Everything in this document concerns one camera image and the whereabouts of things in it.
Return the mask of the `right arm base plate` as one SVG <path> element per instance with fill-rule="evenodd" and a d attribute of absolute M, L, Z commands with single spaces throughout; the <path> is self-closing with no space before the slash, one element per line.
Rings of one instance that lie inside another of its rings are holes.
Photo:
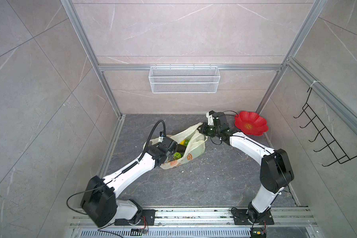
<path fill-rule="evenodd" d="M 235 225 L 274 225 L 271 209 L 258 213 L 252 209 L 231 208 Z"/>

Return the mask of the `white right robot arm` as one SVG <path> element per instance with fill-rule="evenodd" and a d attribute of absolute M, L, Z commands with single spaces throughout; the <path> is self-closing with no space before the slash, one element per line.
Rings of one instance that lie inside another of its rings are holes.
<path fill-rule="evenodd" d="M 248 205 L 247 217 L 251 224 L 262 222 L 279 193 L 295 177 L 286 151 L 266 147 L 243 132 L 230 128 L 223 112 L 210 111 L 206 117 L 207 122 L 197 129 L 201 134 L 219 138 L 221 142 L 241 150 L 260 165 L 261 186 Z"/>

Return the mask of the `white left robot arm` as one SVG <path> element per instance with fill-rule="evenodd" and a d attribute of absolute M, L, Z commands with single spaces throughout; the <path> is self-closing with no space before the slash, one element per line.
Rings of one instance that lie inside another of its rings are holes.
<path fill-rule="evenodd" d="M 118 197 L 143 174 L 161 166 L 177 149 L 178 143 L 166 137 L 156 144 L 149 143 L 138 158 L 120 170 L 103 178 L 92 177 L 83 194 L 81 208 L 99 228 L 113 219 L 138 224 L 142 207 L 132 199 L 119 200 Z"/>

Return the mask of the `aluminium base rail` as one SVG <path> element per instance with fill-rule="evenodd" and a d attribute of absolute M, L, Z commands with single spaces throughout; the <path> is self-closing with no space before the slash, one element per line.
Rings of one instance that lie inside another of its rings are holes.
<path fill-rule="evenodd" d="M 87 216 L 74 216 L 64 238 L 322 238 L 307 207 L 274 207 L 274 225 L 235 225 L 232 207 L 148 207 L 156 210 L 152 226 L 98 228 Z"/>

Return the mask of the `red flower-shaped plastic bowl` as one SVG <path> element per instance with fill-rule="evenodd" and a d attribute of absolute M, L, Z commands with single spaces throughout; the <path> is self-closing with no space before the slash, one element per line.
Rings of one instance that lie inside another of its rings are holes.
<path fill-rule="evenodd" d="M 247 135 L 262 136 L 269 131 L 267 120 L 255 112 L 241 111 L 235 116 L 234 124 Z"/>

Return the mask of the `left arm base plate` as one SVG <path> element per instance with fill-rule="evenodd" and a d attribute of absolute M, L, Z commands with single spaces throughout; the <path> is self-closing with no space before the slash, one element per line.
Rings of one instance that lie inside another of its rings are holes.
<path fill-rule="evenodd" d="M 154 209 L 147 209 L 143 210 L 141 212 L 138 212 L 134 218 L 131 220 L 126 220 L 126 219 L 118 219 L 115 220 L 115 226 L 152 226 L 154 225 L 155 222 L 155 214 L 156 210 Z"/>

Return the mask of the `green spotted fake fruit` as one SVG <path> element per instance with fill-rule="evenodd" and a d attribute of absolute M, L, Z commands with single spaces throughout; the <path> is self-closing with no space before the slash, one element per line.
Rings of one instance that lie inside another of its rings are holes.
<path fill-rule="evenodd" d="M 179 153 L 179 152 L 176 152 L 176 153 L 173 155 L 173 159 L 174 159 L 174 160 L 178 160 L 178 159 L 180 159 L 180 158 L 182 158 L 182 154 Z"/>

